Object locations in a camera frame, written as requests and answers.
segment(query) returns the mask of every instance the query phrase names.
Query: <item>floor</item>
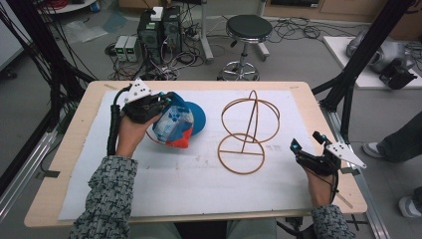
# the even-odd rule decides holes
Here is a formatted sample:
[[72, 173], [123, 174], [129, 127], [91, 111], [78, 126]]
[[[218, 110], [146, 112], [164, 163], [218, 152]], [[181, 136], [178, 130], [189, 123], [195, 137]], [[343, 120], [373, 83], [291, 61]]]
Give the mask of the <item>floor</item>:
[[[101, 80], [107, 80], [113, 73], [112, 62], [105, 54], [106, 46], [114, 43], [120, 35], [134, 34], [137, 28], [136, 14], [123, 13], [123, 16], [128, 19], [125, 20], [121, 19], [121, 15], [116, 14], [113, 9], [109, 7], [97, 14], [92, 13], [89, 9], [84, 9], [60, 16], [64, 25], [77, 20], [88, 20], [86, 22], [88, 27], [105, 26], [113, 29], [113, 32], [93, 41], [76, 42], [71, 45], [87, 68]], [[216, 81], [218, 72], [226, 63], [239, 59], [242, 46], [238, 44], [234, 48], [230, 48], [232, 40], [225, 37], [224, 23], [220, 24], [224, 20], [224, 18], [214, 18], [207, 21], [208, 29], [213, 30], [208, 34], [210, 36], [208, 40], [214, 54], [214, 62], [209, 65], [202, 64], [198, 67], [182, 69], [177, 80]], [[273, 25], [278, 24], [277, 19], [270, 20]], [[367, 25], [330, 24], [349, 32], [350, 35], [355, 35], [359, 30], [367, 28]], [[330, 33], [334, 36], [343, 36], [341, 32], [331, 28], [325, 28], [325, 30], [326, 32], [321, 32], [323, 35]], [[302, 81], [314, 88], [340, 73], [339, 63], [324, 43], [318, 40], [299, 39], [301, 37], [301, 33], [297, 32], [289, 38], [298, 40], [284, 39], [280, 41], [281, 38], [273, 33], [271, 40], [266, 43], [271, 56], [265, 62], [255, 53], [256, 50], [251, 48], [248, 61], [260, 70], [261, 81]], [[63, 41], [57, 43], [64, 49]], [[49, 109], [49, 87], [28, 56], [21, 55], [11, 64], [11, 67], [17, 73], [17, 78], [7, 79], [2, 75], [0, 79], [0, 133], [2, 134], [0, 153], [3, 155], [0, 160], [0, 173], [6, 170]], [[136, 69], [136, 66], [127, 68], [128, 71], [133, 71], [133, 69]], [[422, 74], [420, 70], [414, 70], [418, 74]], [[325, 96], [326, 92], [316, 95], [316, 99], [319, 101]], [[356, 155], [367, 164], [363, 175], [376, 208], [387, 228], [386, 238], [418, 238], [417, 235], [422, 233], [422, 218], [405, 218], [401, 216], [397, 206], [397, 202], [402, 196], [412, 194], [412, 190], [420, 186], [422, 156], [417, 156], [401, 164], [394, 164], [367, 156], [361, 150], [361, 146], [365, 142], [380, 141], [401, 128], [421, 111], [421, 102], [421, 90], [355, 89], [354, 91], [349, 139]], [[342, 103], [338, 106], [340, 116], [341, 110]], [[46, 166], [53, 155], [52, 153], [46, 158], [44, 162]], [[68, 227], [33, 229], [27, 228], [23, 223], [41, 182], [35, 176], [28, 182], [0, 224], [1, 238], [65, 238], [67, 236]], [[352, 219], [350, 215], [347, 215], [346, 218], [347, 220]], [[366, 221], [365, 215], [355, 215], [355, 218], [358, 221]], [[302, 228], [305, 229], [310, 224], [310, 219], [305, 218]], [[358, 224], [358, 229], [352, 224], [349, 226], [358, 238], [374, 238], [369, 225]], [[278, 238], [293, 237], [279, 228]]]

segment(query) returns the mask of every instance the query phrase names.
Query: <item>person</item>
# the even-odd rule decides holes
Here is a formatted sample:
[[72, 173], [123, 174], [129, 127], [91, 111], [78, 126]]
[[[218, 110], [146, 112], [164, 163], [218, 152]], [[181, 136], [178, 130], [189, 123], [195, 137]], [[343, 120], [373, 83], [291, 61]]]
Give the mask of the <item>person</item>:
[[[398, 131], [385, 137], [381, 142], [362, 145], [363, 151], [385, 161], [401, 163], [422, 154], [422, 112], [417, 114]], [[398, 202], [405, 217], [422, 216], [422, 186], [414, 189], [411, 196], [404, 196]]]
[[[131, 157], [148, 127], [159, 117], [156, 116], [144, 124], [135, 123], [126, 116], [121, 119], [115, 155], [104, 157], [91, 177], [91, 191], [87, 196], [86, 210], [74, 222], [69, 238], [129, 238], [131, 233], [127, 219], [130, 216], [137, 169], [137, 162]], [[309, 179], [309, 191], [314, 206], [312, 217], [317, 238], [354, 238], [338, 206], [330, 204], [331, 186], [328, 182], [332, 180], [332, 176], [320, 178], [309, 169], [304, 170]], [[242, 224], [243, 221], [245, 220], [230, 223], [228, 233], [233, 232], [233, 226]], [[140, 238], [181, 238], [172, 223], [145, 224], [139, 234], [142, 234], [139, 235]]]

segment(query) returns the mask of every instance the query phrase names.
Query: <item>hand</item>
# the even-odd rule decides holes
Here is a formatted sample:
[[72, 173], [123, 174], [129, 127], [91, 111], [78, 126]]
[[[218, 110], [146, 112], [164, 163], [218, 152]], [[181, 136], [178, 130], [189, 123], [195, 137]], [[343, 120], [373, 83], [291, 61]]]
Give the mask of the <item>hand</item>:
[[159, 120], [160, 117], [161, 114], [146, 123], [136, 123], [128, 116], [124, 116], [120, 121], [120, 128], [118, 129], [118, 143], [115, 155], [132, 157], [137, 145], [145, 136], [146, 130], [155, 121]]
[[308, 177], [308, 188], [314, 207], [331, 204], [331, 186], [333, 184], [332, 175], [316, 175], [312, 170], [303, 167]]

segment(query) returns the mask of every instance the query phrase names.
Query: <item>black frame pole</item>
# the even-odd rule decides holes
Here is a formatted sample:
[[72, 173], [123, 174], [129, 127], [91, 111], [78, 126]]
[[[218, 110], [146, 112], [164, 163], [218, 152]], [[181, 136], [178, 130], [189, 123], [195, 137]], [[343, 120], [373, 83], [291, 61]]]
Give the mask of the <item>black frame pole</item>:
[[357, 77], [411, 6], [411, 3], [412, 0], [389, 0], [386, 2], [343, 71], [327, 83], [313, 88], [314, 95], [331, 88], [326, 98], [319, 102], [320, 106], [329, 112], [335, 112], [338, 104], [344, 98], [340, 133], [347, 143], [349, 143], [348, 127], [353, 89]]

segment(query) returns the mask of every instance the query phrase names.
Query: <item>patterned sleeve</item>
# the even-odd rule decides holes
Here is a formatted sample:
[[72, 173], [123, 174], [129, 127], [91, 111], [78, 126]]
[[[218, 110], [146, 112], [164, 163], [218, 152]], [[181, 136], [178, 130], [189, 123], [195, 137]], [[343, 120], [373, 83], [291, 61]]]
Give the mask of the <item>patterned sleeve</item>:
[[355, 238], [338, 206], [331, 204], [316, 207], [312, 215], [317, 238]]
[[94, 172], [85, 212], [75, 221], [69, 238], [128, 238], [132, 190], [137, 162], [107, 156]]

